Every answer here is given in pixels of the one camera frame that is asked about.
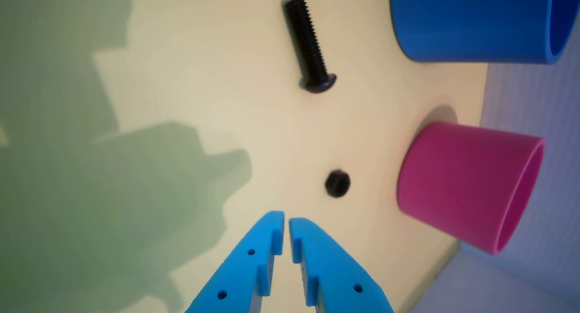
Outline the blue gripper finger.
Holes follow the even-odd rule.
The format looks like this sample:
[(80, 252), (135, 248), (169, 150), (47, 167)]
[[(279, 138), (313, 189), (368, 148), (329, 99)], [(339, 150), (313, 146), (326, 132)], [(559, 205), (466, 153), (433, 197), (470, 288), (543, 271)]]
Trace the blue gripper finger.
[(267, 212), (234, 247), (187, 313), (259, 313), (271, 292), (274, 257), (282, 255), (285, 215)]
[(381, 286), (313, 221), (289, 220), (292, 261), (300, 265), (306, 305), (317, 313), (392, 313)]

